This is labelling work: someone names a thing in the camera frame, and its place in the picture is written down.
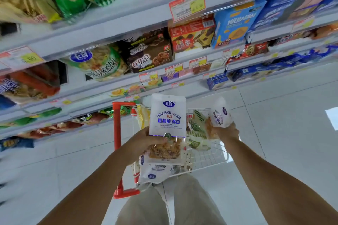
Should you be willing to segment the person's left hand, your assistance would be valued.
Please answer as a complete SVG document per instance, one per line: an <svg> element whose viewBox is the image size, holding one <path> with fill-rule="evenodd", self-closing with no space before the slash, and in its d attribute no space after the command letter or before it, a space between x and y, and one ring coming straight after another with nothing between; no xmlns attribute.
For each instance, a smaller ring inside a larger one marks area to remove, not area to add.
<svg viewBox="0 0 338 225"><path fill-rule="evenodd" d="M149 146L149 126L133 135L123 147L126 149L126 164L130 165L141 156Z"/></svg>

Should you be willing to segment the person's right hand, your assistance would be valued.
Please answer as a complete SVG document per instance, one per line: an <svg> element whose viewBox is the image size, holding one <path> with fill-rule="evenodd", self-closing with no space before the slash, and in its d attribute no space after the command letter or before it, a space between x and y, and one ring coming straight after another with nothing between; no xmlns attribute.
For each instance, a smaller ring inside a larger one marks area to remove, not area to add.
<svg viewBox="0 0 338 225"><path fill-rule="evenodd" d="M229 153L240 140L239 130L236 128L235 122L232 122L226 128L212 127L212 133L216 134L219 137Z"/></svg>

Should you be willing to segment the small white snack packet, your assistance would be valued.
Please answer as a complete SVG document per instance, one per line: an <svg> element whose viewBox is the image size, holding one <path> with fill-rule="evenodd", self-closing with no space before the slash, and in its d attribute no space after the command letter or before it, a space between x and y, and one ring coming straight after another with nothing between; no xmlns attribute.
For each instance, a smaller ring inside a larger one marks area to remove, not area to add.
<svg viewBox="0 0 338 225"><path fill-rule="evenodd" d="M207 139L219 139L218 135L212 132L212 128L227 128L232 122L233 119L226 107L226 100L223 97L219 97L209 108L208 116L205 120L205 133Z"/></svg>

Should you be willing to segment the large white snack packet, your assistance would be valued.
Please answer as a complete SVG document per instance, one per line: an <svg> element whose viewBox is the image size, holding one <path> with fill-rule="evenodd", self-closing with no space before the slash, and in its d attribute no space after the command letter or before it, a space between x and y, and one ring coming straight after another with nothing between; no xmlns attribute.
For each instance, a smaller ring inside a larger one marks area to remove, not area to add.
<svg viewBox="0 0 338 225"><path fill-rule="evenodd" d="M187 116L184 96L154 93L151 95L149 135L164 142L150 147L149 157L160 163L182 166L182 142L186 137Z"/></svg>

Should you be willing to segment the person's right forearm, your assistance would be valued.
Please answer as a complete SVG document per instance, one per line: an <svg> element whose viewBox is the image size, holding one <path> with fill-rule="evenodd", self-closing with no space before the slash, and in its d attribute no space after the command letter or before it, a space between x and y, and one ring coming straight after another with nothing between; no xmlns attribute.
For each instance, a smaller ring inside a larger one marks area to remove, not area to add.
<svg viewBox="0 0 338 225"><path fill-rule="evenodd" d="M302 181L237 138L221 139L268 225L338 225L336 211Z"/></svg>

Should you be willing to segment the yellow snack packet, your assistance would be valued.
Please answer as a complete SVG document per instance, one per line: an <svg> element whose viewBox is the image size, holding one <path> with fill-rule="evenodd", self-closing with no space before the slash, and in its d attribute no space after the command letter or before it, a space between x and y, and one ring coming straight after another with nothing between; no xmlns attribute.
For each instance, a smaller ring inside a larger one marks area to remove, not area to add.
<svg viewBox="0 0 338 225"><path fill-rule="evenodd" d="M136 112L137 112L137 122L139 124L140 129L142 130L148 127L150 124L150 108L142 104L137 104Z"/></svg>

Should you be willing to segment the small blue box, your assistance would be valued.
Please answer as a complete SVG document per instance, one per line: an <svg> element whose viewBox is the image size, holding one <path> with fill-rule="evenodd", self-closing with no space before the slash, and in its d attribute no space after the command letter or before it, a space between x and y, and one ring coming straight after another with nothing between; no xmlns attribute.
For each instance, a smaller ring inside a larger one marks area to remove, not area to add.
<svg viewBox="0 0 338 225"><path fill-rule="evenodd" d="M216 90L224 86L229 81L226 73L216 75L212 78L207 79L207 85L209 90Z"/></svg>

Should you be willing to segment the yellow orange-print box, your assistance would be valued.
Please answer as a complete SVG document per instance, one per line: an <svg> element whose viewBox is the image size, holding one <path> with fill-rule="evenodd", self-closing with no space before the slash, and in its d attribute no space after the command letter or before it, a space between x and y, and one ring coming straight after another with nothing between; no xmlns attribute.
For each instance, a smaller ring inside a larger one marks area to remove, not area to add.
<svg viewBox="0 0 338 225"><path fill-rule="evenodd" d="M163 81L161 78L154 78L154 79L142 82L142 85L146 91L161 87L162 84L163 84Z"/></svg>

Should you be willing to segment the row of small price tags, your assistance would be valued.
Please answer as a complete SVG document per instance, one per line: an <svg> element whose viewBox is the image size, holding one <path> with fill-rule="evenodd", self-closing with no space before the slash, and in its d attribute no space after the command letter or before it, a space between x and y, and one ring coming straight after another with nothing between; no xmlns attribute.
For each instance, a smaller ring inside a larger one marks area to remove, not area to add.
<svg viewBox="0 0 338 225"><path fill-rule="evenodd" d="M158 66L153 71L142 72L138 77L140 82L143 82L176 72L180 73L178 79L205 74L214 69L225 68L229 57L242 54L243 50L244 45L221 49L213 49L211 47L193 49L177 54L174 61Z"/></svg>

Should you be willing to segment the red cookie packet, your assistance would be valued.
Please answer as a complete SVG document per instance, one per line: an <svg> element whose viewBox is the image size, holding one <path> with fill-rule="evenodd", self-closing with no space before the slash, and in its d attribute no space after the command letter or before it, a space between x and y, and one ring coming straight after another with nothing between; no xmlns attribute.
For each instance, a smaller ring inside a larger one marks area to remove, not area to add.
<svg viewBox="0 0 338 225"><path fill-rule="evenodd" d="M243 59L248 59L253 56L264 54L268 52L268 42L262 42L259 44L246 44L242 54L230 57L227 61L227 65Z"/></svg>

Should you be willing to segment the row of blue biscuit packets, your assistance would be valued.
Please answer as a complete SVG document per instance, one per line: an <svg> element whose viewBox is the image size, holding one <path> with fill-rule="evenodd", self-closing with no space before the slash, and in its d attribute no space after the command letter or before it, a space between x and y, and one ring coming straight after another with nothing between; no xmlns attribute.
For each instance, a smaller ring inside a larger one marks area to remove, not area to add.
<svg viewBox="0 0 338 225"><path fill-rule="evenodd" d="M267 61L264 63L240 68L227 72L227 78L231 82L247 81L266 77L283 69L289 69L298 65L317 62L338 51L338 42L320 48L312 48L307 51L296 52L292 55Z"/></svg>

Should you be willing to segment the green white noodle snack bag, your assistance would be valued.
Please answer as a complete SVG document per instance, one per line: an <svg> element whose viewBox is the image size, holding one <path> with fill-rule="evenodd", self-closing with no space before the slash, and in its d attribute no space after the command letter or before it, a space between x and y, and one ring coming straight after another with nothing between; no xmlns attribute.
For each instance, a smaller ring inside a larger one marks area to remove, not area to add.
<svg viewBox="0 0 338 225"><path fill-rule="evenodd" d="M129 70L121 55L109 45L74 52L60 61L97 81L118 78Z"/></svg>

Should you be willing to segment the red yellow wafer box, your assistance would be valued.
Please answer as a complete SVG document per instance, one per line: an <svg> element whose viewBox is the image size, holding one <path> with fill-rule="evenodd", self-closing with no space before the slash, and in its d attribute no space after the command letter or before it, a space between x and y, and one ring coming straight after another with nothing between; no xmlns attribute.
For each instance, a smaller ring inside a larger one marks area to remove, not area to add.
<svg viewBox="0 0 338 225"><path fill-rule="evenodd" d="M172 49L175 54L210 46L216 29L213 17L169 27Z"/></svg>

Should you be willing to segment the row of mixed snack bags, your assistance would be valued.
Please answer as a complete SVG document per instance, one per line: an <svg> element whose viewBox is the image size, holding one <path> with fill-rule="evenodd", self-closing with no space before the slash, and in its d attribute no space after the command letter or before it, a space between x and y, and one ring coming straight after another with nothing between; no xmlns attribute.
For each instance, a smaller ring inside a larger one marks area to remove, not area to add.
<svg viewBox="0 0 338 225"><path fill-rule="evenodd" d="M95 125L113 117L112 107L100 110L98 112L89 113L79 116L75 119L60 122L36 130L19 133L16 136L4 138L0 140L0 152L4 152L15 148L34 148L35 142L42 138L52 136L58 133L66 133L73 131L85 125Z"/></svg>

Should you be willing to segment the stack of dark blue boxes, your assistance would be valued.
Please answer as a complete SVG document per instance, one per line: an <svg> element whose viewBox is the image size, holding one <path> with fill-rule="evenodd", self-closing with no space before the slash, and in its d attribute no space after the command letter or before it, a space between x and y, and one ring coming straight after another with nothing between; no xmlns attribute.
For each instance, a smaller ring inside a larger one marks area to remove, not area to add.
<svg viewBox="0 0 338 225"><path fill-rule="evenodd" d="M323 0L267 0L249 32L311 14Z"/></svg>

